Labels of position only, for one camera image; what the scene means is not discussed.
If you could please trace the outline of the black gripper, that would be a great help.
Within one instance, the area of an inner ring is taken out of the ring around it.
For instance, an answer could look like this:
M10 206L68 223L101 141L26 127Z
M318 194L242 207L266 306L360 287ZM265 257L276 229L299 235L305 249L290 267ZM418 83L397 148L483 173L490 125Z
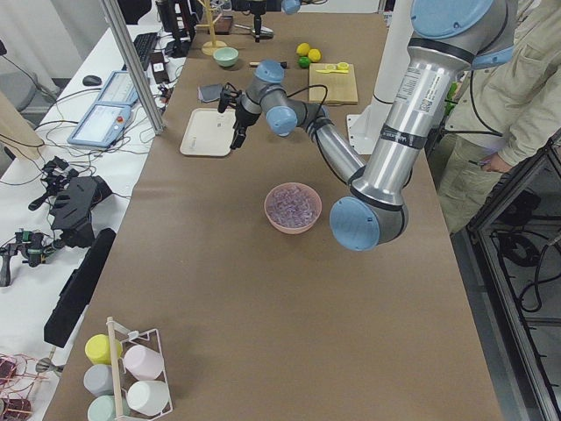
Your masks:
M247 128L259 119L259 113L248 110L242 98L236 101L234 134L230 145L231 150L239 149L245 142Z
M256 42L260 42L262 34L262 13L253 13L253 31Z

